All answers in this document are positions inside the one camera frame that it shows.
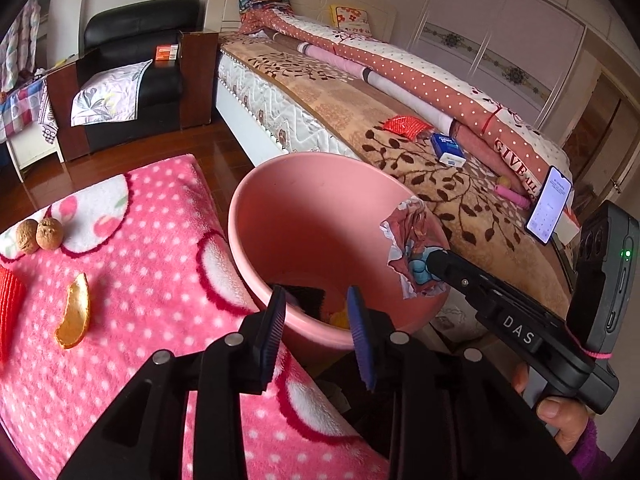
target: human hand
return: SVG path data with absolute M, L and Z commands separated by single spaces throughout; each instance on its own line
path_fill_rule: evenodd
M 529 367 L 526 363 L 520 363 L 513 374 L 511 386 L 522 395 L 528 382 Z M 556 442 L 566 454 L 578 443 L 589 421 L 589 413 L 583 403 L 562 397 L 547 397 L 542 400 L 536 413 L 540 420 L 558 428 Z

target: wooden floor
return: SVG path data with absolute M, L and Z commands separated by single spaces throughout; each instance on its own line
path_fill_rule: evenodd
M 60 164 L 50 155 L 28 169 L 24 184 L 14 167 L 0 171 L 0 233 L 65 196 L 106 178 L 184 153 L 192 153 L 207 179 L 226 229 L 229 203 L 251 161 L 221 119 L 207 126 L 147 137 Z

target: pink string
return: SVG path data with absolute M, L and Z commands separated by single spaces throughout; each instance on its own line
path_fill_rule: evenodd
M 494 118 L 494 116 L 500 111 L 502 110 L 502 105 L 498 105 L 498 107 L 495 109 L 495 111 L 489 116 L 489 118 L 486 120 L 486 122 L 484 123 L 484 126 L 482 127 L 482 130 L 480 131 L 480 136 L 484 136 L 484 132 L 487 128 L 487 126 L 489 126 L 489 123 L 491 122 L 491 119 Z
M 610 359 L 611 356 L 613 355 L 613 354 L 599 354 L 597 352 L 592 352 L 590 350 L 587 350 L 586 348 L 582 348 L 582 345 L 580 344 L 580 341 L 571 332 L 571 330 L 569 330 L 569 327 L 567 325 L 565 325 L 564 327 L 566 328 L 567 333 L 571 336 L 571 339 L 573 339 L 575 341 L 575 343 L 580 347 L 580 350 L 582 350 L 589 357 L 593 357 L 594 359 Z

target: walnut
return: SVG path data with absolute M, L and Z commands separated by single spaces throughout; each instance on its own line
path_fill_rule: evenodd
M 36 231 L 38 230 L 38 223 L 33 218 L 27 218 L 24 222 L 18 225 L 15 231 L 15 241 L 18 244 L 18 248 L 24 254 L 33 254 L 39 249 L 36 243 Z
M 43 218 L 38 224 L 36 241 L 40 247 L 47 251 L 55 251 L 60 247 L 64 236 L 62 224 L 55 218 Z

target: tissue pack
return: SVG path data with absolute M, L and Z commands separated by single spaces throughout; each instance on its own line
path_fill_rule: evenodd
M 465 154 L 460 145 L 451 137 L 443 134 L 433 134 L 431 144 L 438 160 L 447 166 L 462 168 L 466 162 Z

